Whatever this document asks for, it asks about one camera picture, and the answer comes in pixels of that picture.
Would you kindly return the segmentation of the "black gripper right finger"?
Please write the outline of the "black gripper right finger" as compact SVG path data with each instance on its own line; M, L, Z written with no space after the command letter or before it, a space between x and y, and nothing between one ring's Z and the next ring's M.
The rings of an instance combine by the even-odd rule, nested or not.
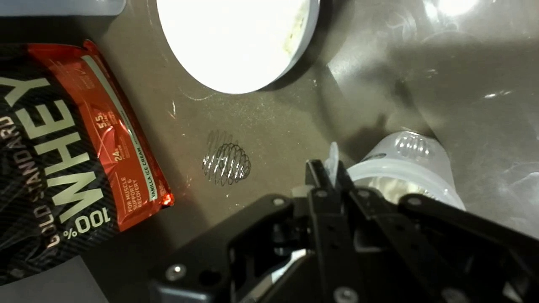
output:
M539 303L539 241L434 199L335 180L367 303Z

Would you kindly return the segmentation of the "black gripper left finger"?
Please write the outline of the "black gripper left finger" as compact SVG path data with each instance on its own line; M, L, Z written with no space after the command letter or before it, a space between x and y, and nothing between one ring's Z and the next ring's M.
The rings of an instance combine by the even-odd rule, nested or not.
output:
M261 303L335 298L353 285L347 199L353 184L340 162L304 165L299 195L269 194L173 251L149 271L151 303L240 303L274 271L283 278Z

